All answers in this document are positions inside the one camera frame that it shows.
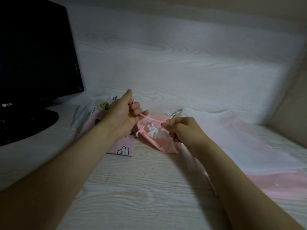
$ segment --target hand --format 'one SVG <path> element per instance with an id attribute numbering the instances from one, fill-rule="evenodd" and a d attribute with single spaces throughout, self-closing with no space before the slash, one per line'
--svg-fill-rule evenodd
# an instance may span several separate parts
<path id="1" fill-rule="evenodd" d="M 133 126 L 144 118 L 140 114 L 146 116 L 149 114 L 148 110 L 143 111 L 140 108 L 139 102 L 132 103 L 132 98 L 132 90 L 128 89 L 124 96 L 110 105 L 108 113 L 103 119 L 115 140 L 130 133 Z"/>
<path id="2" fill-rule="evenodd" d="M 162 123 L 174 142 L 183 143 L 190 153 L 198 158 L 198 152 L 211 141 L 192 117 L 172 118 Z"/>

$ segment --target forearm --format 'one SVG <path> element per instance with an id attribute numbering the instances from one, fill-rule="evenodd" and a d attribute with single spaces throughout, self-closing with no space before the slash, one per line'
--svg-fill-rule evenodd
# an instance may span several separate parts
<path id="1" fill-rule="evenodd" d="M 213 141 L 202 143 L 198 149 L 198 159 L 205 167 L 234 229 L 303 229 Z"/>
<path id="2" fill-rule="evenodd" d="M 55 229 L 113 142 L 102 121 L 54 159 L 0 192 L 4 229 Z"/>

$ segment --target wooden table surface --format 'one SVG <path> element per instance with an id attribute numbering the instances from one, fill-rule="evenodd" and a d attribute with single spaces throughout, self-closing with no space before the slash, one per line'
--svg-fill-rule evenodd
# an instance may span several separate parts
<path id="1" fill-rule="evenodd" d="M 74 139 L 78 107 L 49 109 L 60 118 L 50 128 L 0 147 L 0 189 L 58 154 Z M 307 162 L 307 150 L 273 130 L 250 124 L 269 145 Z M 165 154 L 136 139 L 133 157 L 107 154 L 95 168 L 58 229 L 231 229 L 206 178 L 186 168 L 181 154 Z M 307 227 L 307 201 L 275 200 Z"/>

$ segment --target person's left hand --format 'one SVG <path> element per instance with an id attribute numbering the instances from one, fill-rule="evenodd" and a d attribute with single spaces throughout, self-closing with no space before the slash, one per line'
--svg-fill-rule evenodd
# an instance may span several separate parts
<path id="1" fill-rule="evenodd" d="M 140 103 L 132 103 L 132 90 L 115 100 L 109 107 L 108 113 L 104 118 L 106 126 L 109 127 L 110 133 L 114 135 L 115 140 L 121 139 L 129 134 L 133 126 L 143 119 L 140 114 L 148 115 L 149 110 L 143 111 Z"/>

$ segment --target lg logo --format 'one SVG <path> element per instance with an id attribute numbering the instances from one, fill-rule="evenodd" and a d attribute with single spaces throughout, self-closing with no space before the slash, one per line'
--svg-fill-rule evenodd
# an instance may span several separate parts
<path id="1" fill-rule="evenodd" d="M 13 104 L 12 104 L 12 103 L 3 103 L 3 104 L 2 104 L 3 107 L 11 106 L 11 105 L 13 105 Z"/>

